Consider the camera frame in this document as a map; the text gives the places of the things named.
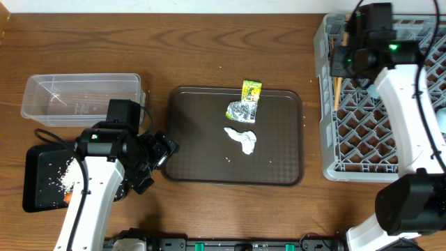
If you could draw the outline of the light blue bowl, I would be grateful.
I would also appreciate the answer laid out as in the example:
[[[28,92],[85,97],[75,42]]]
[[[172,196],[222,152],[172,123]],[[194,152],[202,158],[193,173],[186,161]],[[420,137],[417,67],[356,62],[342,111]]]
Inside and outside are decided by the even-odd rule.
[[[446,108],[441,108],[436,112],[436,120],[441,133],[446,133]]]

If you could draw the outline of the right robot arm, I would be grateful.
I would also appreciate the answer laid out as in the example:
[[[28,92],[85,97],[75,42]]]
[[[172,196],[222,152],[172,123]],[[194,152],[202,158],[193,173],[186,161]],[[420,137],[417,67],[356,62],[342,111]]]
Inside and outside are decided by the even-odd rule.
[[[445,141],[425,89],[424,55],[415,41],[338,45],[333,77],[365,78],[387,110],[399,161],[374,214],[345,234],[346,250],[381,250],[405,238],[445,230]]]

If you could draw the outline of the green snack wrapper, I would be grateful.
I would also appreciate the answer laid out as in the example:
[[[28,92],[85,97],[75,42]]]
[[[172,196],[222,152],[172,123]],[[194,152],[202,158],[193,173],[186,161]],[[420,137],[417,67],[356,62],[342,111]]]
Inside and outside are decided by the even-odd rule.
[[[226,109],[226,117],[241,123],[255,123],[261,88],[261,82],[244,80],[241,99],[229,104]]]

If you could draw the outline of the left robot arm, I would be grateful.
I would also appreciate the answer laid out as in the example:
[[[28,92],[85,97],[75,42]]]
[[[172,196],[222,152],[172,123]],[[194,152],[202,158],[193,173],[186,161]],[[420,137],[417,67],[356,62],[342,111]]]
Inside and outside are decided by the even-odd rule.
[[[138,194],[153,183],[179,145],[159,131],[138,135],[129,129],[88,128],[77,138],[81,177],[72,197],[56,250],[101,250],[116,192],[123,181]]]

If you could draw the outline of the orange carrot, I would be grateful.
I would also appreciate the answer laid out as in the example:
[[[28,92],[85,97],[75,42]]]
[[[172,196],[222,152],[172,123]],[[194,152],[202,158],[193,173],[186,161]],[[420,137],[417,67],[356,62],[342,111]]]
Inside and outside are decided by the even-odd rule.
[[[65,195],[65,197],[64,197],[64,202],[67,203],[67,204],[69,204],[70,201],[71,201],[71,198],[72,198],[72,193],[70,192],[70,193],[68,193],[68,194]]]

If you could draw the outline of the white rice pile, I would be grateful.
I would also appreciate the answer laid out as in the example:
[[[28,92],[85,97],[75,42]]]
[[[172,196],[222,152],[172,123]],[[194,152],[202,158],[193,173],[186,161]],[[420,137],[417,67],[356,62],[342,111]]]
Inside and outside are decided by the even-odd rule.
[[[79,163],[75,158],[70,158],[58,167],[55,175],[49,177],[48,185],[50,188],[56,189],[57,194],[62,196],[64,202],[65,195],[72,193],[74,185],[80,182],[81,178]]]

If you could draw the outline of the white tissue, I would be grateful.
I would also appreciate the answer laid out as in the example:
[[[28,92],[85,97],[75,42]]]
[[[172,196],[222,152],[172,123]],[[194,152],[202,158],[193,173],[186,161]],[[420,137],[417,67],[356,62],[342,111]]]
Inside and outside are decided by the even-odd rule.
[[[256,135],[252,131],[238,132],[233,128],[226,127],[224,131],[234,141],[239,142],[242,146],[242,151],[246,155],[254,152],[255,143],[257,141]]]

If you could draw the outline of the light blue cup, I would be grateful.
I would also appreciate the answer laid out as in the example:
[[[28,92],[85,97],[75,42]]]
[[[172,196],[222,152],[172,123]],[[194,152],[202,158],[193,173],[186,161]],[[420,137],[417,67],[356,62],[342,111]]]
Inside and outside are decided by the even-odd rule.
[[[370,86],[367,87],[367,93],[374,99],[380,98],[380,95],[379,95],[377,88],[374,84],[371,84]]]

